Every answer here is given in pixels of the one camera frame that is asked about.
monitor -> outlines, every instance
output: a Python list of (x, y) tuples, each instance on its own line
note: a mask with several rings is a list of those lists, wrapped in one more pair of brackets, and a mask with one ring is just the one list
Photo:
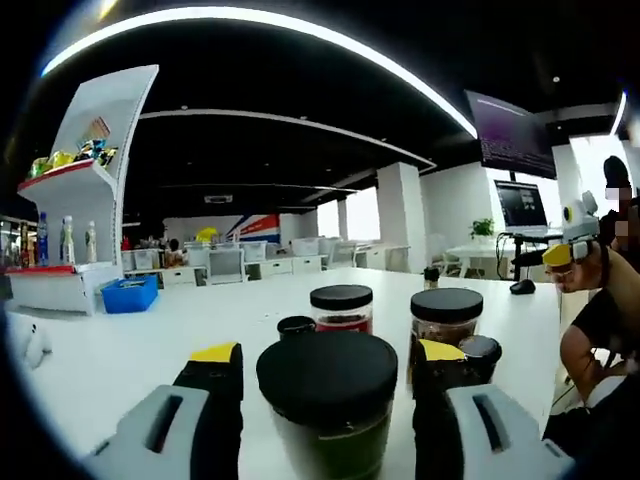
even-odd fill
[(497, 98), (466, 93), (483, 166), (556, 179), (551, 140), (537, 115)]
[(547, 228), (542, 199), (536, 185), (495, 180), (507, 232)]

robotic hand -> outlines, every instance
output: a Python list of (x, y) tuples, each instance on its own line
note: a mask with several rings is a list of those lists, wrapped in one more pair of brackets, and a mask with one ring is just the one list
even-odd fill
[(542, 255), (542, 261), (549, 267), (562, 267), (571, 262), (580, 262), (592, 251), (593, 240), (600, 233), (600, 221), (595, 216), (598, 204), (591, 192), (582, 194), (562, 210), (562, 243), (550, 246)]

plastic storage bin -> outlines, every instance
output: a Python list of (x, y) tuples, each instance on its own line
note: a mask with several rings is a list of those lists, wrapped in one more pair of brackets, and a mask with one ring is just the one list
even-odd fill
[(291, 249), (296, 257), (311, 257), (318, 255), (319, 248), (319, 238), (294, 238), (291, 240)]
[(320, 255), (329, 255), (333, 246), (341, 240), (340, 237), (320, 238), (320, 240), (318, 240), (318, 253), (320, 253)]
[(187, 242), (187, 265), (190, 267), (206, 267), (209, 264), (211, 244), (208, 242)]
[(242, 242), (240, 245), (244, 250), (245, 262), (263, 262), (267, 259), (267, 242), (265, 240)]
[(129, 272), (136, 269), (136, 258), (133, 255), (133, 250), (122, 251), (122, 270)]
[(129, 280), (118, 280), (102, 289), (107, 313), (144, 312), (158, 296), (155, 275)]
[(136, 270), (153, 270), (160, 268), (160, 250), (157, 248), (145, 248), (133, 250)]

led light strip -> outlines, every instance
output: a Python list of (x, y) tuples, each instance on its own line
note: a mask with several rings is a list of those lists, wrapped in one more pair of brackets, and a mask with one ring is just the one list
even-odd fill
[(611, 133), (609, 135), (616, 135), (618, 133), (618, 127), (620, 126), (620, 122), (622, 121), (622, 114), (624, 113), (624, 107), (627, 105), (627, 92), (622, 91), (622, 96), (620, 97), (620, 104), (618, 105), (618, 113), (616, 113), (616, 119), (613, 122), (613, 126), (611, 127)]
[(70, 45), (58, 55), (56, 55), (42, 70), (41, 76), (44, 77), (47, 73), (51, 72), (54, 68), (58, 67), (64, 61), (71, 58), (73, 55), (81, 52), (85, 48), (95, 45), (98, 42), (106, 40), (107, 38), (118, 35), (119, 33), (127, 32), (135, 28), (154, 25), (157, 23), (171, 22), (176, 20), (196, 20), (196, 19), (225, 19), (225, 20), (242, 20), (246, 22), (263, 23), (267, 25), (273, 25), (276, 27), (286, 28), (288, 30), (294, 30), (300, 33), (306, 33), (327, 42), (338, 45), (342, 48), (350, 50), (367, 60), (384, 68), (388, 72), (394, 74), (398, 78), (404, 80), (413, 88), (418, 90), (424, 96), (429, 98), (433, 103), (445, 111), (451, 118), (453, 118), (462, 128), (464, 128), (473, 138), (478, 138), (478, 134), (473, 125), (467, 120), (458, 110), (454, 108), (447, 100), (444, 99), (438, 92), (436, 92), (429, 85), (424, 83), (414, 74), (398, 65), (393, 60), (385, 57), (384, 55), (376, 52), (370, 47), (363, 45), (362, 43), (347, 37), (338, 32), (334, 32), (325, 27), (300, 20), (286, 15), (280, 15), (278, 13), (265, 12), (262, 10), (251, 10), (247, 8), (236, 7), (183, 7), (172, 8), (168, 10), (161, 10), (159, 12), (147, 13), (137, 17), (123, 20), (122, 22), (109, 25), (102, 30), (93, 32), (90, 35), (78, 40), (76, 43)]

white table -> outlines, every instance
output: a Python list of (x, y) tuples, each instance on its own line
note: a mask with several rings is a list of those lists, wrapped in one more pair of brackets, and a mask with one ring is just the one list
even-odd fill
[[(345, 268), (304, 276), (282, 275), (261, 282), (210, 288), (164, 290), (150, 310), (138, 314), (96, 315), (82, 321), (33, 319), (45, 327), (54, 353), (36, 370), (25, 371), (27, 384), (75, 456), (87, 454), (112, 435), (118, 420), (156, 386), (173, 383), (191, 352), (239, 341), (244, 352), (244, 430), (239, 470), (242, 480), (298, 478), (272, 423), (255, 375), (259, 355), (278, 340), (277, 322), (309, 314), (314, 288), (359, 283), (374, 291), (374, 333), (387, 340), (399, 359), (383, 479), (413, 478), (414, 402), (405, 372), (411, 296), (423, 288), (419, 275)], [(442, 278), (443, 287), (472, 288), (485, 299), (477, 333), (493, 336), (503, 347), (494, 382), (539, 422), (551, 409), (559, 364), (559, 310), (556, 290), (539, 284), (533, 295), (513, 296), (508, 283)]]
[[(546, 245), (531, 246), (532, 249), (543, 247), (546, 247)], [(516, 255), (516, 246), (511, 239), (507, 239), (506, 241), (504, 239), (500, 240), (499, 249), (501, 257), (508, 261), (511, 261)], [(496, 239), (482, 239), (476, 242), (470, 242), (466, 245), (460, 245), (458, 247), (450, 248), (446, 251), (446, 253), (460, 259), (460, 278), (464, 278), (469, 268), (471, 268), (472, 258), (496, 258)]]

